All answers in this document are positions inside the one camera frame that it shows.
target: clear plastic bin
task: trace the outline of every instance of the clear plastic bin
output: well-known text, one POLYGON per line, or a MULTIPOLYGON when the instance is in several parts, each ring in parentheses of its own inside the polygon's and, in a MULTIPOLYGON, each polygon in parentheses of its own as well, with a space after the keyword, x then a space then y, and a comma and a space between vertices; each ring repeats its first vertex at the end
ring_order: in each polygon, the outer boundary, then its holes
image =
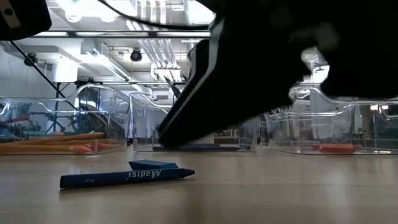
POLYGON ((0 154, 101 154, 126 148, 129 98, 85 85, 64 99, 0 98, 0 154))
POLYGON ((294 104, 264 115, 274 150, 296 154, 398 154, 398 100, 331 99, 317 86, 291 89, 294 104))
POLYGON ((159 105, 142 93, 130 94, 131 129, 135 151, 251 152, 259 142, 259 118, 206 136, 177 149, 159 144, 158 127, 171 105, 159 105))

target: black pole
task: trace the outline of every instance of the black pole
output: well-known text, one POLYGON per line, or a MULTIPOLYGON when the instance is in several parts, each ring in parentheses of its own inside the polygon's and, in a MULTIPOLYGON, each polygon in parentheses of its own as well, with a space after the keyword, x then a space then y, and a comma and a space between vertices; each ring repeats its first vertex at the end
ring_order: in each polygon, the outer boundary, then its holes
POLYGON ((19 53, 22 54, 22 56, 24 56, 24 58, 36 69, 36 71, 45 79, 45 81, 47 81, 52 88, 57 91, 57 93, 62 96, 62 98, 65 97, 64 94, 62 94, 62 92, 42 73, 42 71, 39 70, 39 68, 35 65, 35 63, 33 63, 33 61, 25 54, 25 52, 14 42, 14 41, 10 41, 10 43, 19 51, 19 53))

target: security camera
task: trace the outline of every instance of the security camera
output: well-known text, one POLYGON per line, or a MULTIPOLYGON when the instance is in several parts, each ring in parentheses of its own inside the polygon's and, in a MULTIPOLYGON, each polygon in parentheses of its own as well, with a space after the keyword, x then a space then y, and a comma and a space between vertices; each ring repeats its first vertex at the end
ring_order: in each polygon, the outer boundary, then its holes
MULTIPOLYGON (((27 57, 34 63, 37 64, 37 62, 39 61, 36 57, 36 53, 28 53, 27 57)), ((27 60, 24 60, 24 64, 30 67, 33 67, 33 65, 27 60)))
POLYGON ((142 59, 141 49, 139 49, 139 48, 133 49, 133 50, 132 50, 132 53, 131 53, 131 55, 130 55, 130 59, 131 59, 133 62, 139 62, 139 61, 141 61, 141 59, 142 59))

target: blue crayon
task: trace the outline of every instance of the blue crayon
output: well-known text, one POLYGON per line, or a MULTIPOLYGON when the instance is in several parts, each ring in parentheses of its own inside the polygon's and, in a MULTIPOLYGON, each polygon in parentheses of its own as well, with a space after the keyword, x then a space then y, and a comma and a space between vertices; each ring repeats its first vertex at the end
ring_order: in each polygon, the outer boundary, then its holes
POLYGON ((99 174, 73 174, 61 176, 61 189, 101 187, 107 185, 134 184, 142 182, 182 179, 195 174, 190 169, 153 169, 99 174))

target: wooden table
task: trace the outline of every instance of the wooden table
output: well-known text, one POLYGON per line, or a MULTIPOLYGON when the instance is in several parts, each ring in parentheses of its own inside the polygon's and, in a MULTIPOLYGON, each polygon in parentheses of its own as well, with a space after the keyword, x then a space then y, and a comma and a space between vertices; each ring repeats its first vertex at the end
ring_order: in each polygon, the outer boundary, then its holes
POLYGON ((0 223, 398 223, 396 156, 132 150, 102 156, 1 156, 0 223), (154 159, 186 180, 60 190, 62 174, 129 170, 154 159))

